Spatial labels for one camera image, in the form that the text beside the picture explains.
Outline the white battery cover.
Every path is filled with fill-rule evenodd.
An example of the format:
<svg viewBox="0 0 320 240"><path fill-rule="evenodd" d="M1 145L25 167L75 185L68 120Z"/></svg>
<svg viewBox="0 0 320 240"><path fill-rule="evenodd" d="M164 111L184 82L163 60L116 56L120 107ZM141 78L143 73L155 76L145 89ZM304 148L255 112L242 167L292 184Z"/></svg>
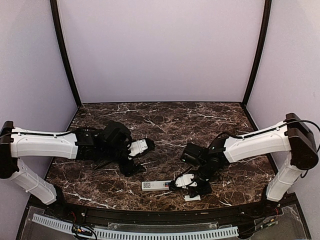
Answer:
<svg viewBox="0 0 320 240"><path fill-rule="evenodd" d="M201 200L201 196L200 195L197 195L197 196L194 196L194 197L190 197L189 195L185 195L184 196L184 200L186 202L190 202L190 201L200 201Z"/></svg>

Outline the white remote control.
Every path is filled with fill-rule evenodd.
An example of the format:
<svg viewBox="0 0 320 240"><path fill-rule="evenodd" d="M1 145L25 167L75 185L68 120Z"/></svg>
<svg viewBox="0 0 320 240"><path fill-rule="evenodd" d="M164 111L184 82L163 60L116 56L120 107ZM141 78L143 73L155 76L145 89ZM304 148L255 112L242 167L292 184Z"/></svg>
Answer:
<svg viewBox="0 0 320 240"><path fill-rule="evenodd" d="M153 191L168 191L168 188L165 188L165 183L171 183L170 181L143 181L141 183L141 189L145 192Z"/></svg>

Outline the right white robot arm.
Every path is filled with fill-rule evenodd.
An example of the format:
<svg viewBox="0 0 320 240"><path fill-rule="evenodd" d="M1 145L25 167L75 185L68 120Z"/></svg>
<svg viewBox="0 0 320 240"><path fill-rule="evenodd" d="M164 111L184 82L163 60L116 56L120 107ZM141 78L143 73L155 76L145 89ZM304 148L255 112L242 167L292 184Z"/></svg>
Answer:
<svg viewBox="0 0 320 240"><path fill-rule="evenodd" d="M209 180L223 166L255 156L287 152L282 167L266 187L264 199L255 205L255 213L266 217L274 210L274 202L279 202L301 174L319 162L320 148L307 126L309 123L295 113L288 113L285 120L262 130L243 135L222 132L208 147L188 143L180 159L197 169L179 175L173 186L188 189L190 198L209 194Z"/></svg>

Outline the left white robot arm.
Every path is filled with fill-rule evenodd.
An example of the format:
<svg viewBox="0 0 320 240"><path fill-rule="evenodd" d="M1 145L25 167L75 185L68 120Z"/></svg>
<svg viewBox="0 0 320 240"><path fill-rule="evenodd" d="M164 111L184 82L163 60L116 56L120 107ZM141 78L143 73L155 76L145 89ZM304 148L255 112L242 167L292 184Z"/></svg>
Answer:
<svg viewBox="0 0 320 240"><path fill-rule="evenodd" d="M155 149L148 138L134 140L122 123L110 121L103 129L80 127L67 132L43 132L15 127L6 121L0 131L0 177L19 185L60 218L71 213L60 187L46 182L22 161L22 157L59 157L71 160L115 162L130 177L145 171L134 162Z"/></svg>

